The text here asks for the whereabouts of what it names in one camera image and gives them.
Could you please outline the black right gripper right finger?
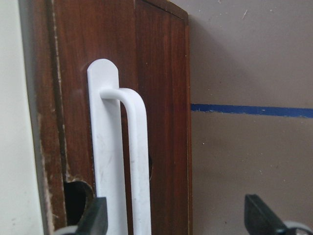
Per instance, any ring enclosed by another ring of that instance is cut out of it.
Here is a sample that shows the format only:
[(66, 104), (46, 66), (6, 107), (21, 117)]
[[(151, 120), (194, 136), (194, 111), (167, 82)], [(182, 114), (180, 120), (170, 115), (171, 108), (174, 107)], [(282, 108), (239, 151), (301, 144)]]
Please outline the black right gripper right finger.
[(288, 228), (256, 194), (245, 195), (245, 228), (250, 235), (286, 235)]

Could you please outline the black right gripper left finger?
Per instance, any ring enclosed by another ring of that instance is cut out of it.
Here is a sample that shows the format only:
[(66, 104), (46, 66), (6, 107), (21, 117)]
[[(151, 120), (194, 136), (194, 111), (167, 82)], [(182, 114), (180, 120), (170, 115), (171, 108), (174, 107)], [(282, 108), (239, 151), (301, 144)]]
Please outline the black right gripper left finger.
[(94, 198), (76, 230), (77, 235), (106, 235), (108, 214), (106, 197)]

